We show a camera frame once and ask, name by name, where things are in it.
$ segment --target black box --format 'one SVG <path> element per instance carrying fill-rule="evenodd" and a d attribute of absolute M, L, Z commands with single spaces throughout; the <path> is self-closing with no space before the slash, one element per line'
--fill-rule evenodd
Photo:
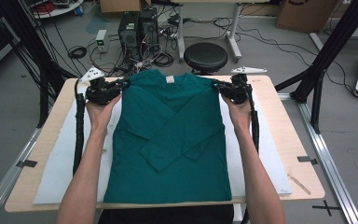
<path fill-rule="evenodd" d="M 118 36 L 126 63 L 137 63 L 142 60 L 139 51 L 141 47 L 139 15 L 137 11 L 124 12 L 118 26 Z"/>
<path fill-rule="evenodd" d="M 150 50 L 152 53 L 159 51 L 158 44 L 158 14 L 155 7 L 145 8 L 140 16 L 142 40 L 145 44 L 143 51 Z"/>

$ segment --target table leg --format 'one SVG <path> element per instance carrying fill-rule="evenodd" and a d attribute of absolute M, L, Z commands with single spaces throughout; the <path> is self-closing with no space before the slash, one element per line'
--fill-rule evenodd
<path fill-rule="evenodd" d="M 234 52 L 236 63 L 238 62 L 238 60 L 240 58 L 242 58 L 240 49 L 238 48 L 237 42 L 235 41 L 235 37 L 234 37 L 235 30 L 236 30 L 237 24 L 238 24 L 238 17 L 240 16 L 240 11 L 241 11 L 241 3 L 237 3 L 237 5 L 235 6 L 233 18 L 232 18 L 231 30 L 229 32 L 227 32 L 227 34 L 226 34 L 228 43 L 231 46 L 232 51 Z"/>

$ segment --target teal scrubs top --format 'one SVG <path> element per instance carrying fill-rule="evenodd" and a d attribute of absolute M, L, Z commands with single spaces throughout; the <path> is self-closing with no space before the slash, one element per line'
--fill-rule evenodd
<path fill-rule="evenodd" d="M 106 203 L 231 200 L 225 126 L 212 80 L 167 83 L 159 70 L 131 77 L 113 134 Z"/>

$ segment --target small white box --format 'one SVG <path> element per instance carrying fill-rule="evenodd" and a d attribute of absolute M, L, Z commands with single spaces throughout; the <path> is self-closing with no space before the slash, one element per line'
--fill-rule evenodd
<path fill-rule="evenodd" d="M 97 41 L 98 51 L 106 53 L 109 49 L 109 39 L 107 38 L 106 30 L 98 31 L 95 40 Z"/>

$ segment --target black stool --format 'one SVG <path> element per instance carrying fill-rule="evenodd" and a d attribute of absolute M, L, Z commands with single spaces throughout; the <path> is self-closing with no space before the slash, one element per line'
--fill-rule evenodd
<path fill-rule="evenodd" d="M 184 60 L 193 70 L 191 73 L 205 76 L 216 72 L 227 63 L 226 51 L 212 43 L 197 43 L 185 50 Z"/>

